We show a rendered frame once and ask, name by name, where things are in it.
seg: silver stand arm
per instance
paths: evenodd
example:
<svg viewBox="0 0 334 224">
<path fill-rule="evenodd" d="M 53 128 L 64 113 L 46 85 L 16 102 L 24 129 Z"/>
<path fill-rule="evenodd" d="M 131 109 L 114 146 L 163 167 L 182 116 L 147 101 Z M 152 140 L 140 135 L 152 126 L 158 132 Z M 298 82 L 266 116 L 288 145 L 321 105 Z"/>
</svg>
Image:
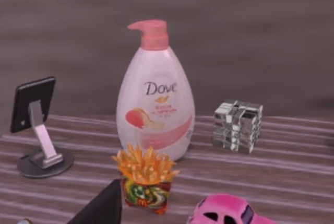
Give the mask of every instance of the silver stand arm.
<svg viewBox="0 0 334 224">
<path fill-rule="evenodd" d="M 57 154 L 43 122 L 41 102 L 29 104 L 30 122 L 44 154 L 43 168 L 49 168 L 63 161 L 63 155 Z"/>
</svg>

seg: white bottle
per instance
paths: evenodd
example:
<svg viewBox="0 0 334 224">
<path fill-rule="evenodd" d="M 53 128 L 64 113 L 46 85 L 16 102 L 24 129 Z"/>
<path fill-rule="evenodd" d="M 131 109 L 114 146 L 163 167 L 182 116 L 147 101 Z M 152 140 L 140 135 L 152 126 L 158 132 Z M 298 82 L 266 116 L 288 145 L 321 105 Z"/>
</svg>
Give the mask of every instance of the white bottle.
<svg viewBox="0 0 334 224">
<path fill-rule="evenodd" d="M 118 136 L 142 149 L 181 158 L 195 123 L 195 105 L 184 70 L 169 47 L 166 22 L 144 20 L 129 29 L 142 31 L 141 47 L 125 74 L 116 109 Z"/>
</svg>

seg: bottle label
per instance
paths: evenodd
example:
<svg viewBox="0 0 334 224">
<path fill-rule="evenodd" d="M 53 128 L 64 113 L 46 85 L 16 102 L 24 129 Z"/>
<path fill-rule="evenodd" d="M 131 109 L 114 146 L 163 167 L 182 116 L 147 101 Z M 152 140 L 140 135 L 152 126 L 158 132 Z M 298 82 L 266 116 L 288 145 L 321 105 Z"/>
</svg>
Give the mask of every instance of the bottle label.
<svg viewBox="0 0 334 224">
<path fill-rule="evenodd" d="M 125 115 L 132 127 L 140 129 L 138 138 L 142 148 L 152 146 L 158 150 L 183 137 L 189 138 L 194 115 L 189 114 L 188 105 L 180 101 L 178 84 L 147 81 L 143 92 L 140 107 L 132 108 Z"/>
</svg>

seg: pump nozzle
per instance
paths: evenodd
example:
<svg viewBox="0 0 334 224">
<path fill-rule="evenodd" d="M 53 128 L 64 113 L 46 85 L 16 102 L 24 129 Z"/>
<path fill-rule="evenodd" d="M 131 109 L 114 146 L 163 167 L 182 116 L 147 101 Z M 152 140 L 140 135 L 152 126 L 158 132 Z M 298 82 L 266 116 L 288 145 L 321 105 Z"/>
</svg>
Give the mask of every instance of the pump nozzle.
<svg viewBox="0 0 334 224">
<path fill-rule="evenodd" d="M 129 25 L 128 29 L 142 31 L 141 48 L 145 50 L 158 51 L 169 47 L 166 21 L 142 20 Z"/>
</svg>

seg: white bottle body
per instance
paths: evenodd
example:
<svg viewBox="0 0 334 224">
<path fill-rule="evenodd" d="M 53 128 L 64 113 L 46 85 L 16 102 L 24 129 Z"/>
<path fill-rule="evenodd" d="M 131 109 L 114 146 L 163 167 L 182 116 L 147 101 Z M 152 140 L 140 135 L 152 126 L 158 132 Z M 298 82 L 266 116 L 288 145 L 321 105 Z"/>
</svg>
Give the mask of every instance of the white bottle body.
<svg viewBox="0 0 334 224">
<path fill-rule="evenodd" d="M 139 48 L 125 74 L 116 109 L 118 136 L 127 144 L 181 158 L 195 124 L 195 105 L 184 70 L 171 48 Z"/>
</svg>

